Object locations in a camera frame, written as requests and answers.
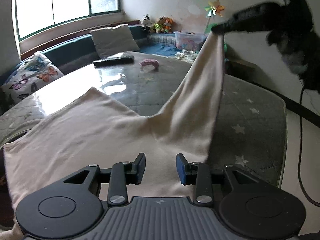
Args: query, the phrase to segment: butterfly print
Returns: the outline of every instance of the butterfly print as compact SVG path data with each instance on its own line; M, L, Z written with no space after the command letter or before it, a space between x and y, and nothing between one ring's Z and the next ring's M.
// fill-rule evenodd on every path
M44 68L46 66L46 63L41 57L37 57L36 63L34 65L30 65L25 67L26 70L32 71L32 72L39 72L41 68Z
M36 85L36 83L32 83L31 84L31 94L36 92L38 90L38 87ZM27 98L28 96L30 96L31 94L21 94L21 95L18 95L17 97L21 100Z
M43 82L48 83L50 81L50 77L52 76L58 76L58 72L50 66L48 71L44 71L42 74L37 75L37 78L42 79Z
M22 85L27 83L28 83L28 79L26 78L26 74L23 74L21 79L19 81L16 81L16 83L14 83L11 87L9 87L9 89L18 90L22 87Z

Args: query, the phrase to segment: plastic storage box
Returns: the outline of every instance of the plastic storage box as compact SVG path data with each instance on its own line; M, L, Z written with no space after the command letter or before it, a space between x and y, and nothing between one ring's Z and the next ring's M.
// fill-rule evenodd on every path
M199 53L206 36L199 33L174 32L178 49L193 50Z

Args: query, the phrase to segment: window sill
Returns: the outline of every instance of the window sill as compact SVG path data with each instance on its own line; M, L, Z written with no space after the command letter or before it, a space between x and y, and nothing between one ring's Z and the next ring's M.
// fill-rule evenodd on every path
M44 30L19 42L21 57L23 54L32 50L33 48L36 48L41 44L47 43L59 37L96 26L123 22L125 20L124 18L125 17L123 12L102 14L74 20Z

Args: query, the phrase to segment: blue blanket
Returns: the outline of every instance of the blue blanket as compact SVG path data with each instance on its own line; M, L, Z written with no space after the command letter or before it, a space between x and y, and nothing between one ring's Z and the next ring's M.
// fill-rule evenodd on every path
M146 54L157 54L157 55L172 57L177 52L181 52L181 51L182 51L181 49L177 49L175 47L175 45L172 45L172 44L151 42L149 44L141 46L139 52L146 53Z

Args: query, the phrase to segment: gray textured grip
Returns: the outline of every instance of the gray textured grip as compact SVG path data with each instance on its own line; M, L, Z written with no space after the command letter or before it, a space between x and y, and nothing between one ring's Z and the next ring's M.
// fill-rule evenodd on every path
M127 206L110 208L95 228L75 239L244 240L229 232L211 209L193 206L186 197L135 197Z

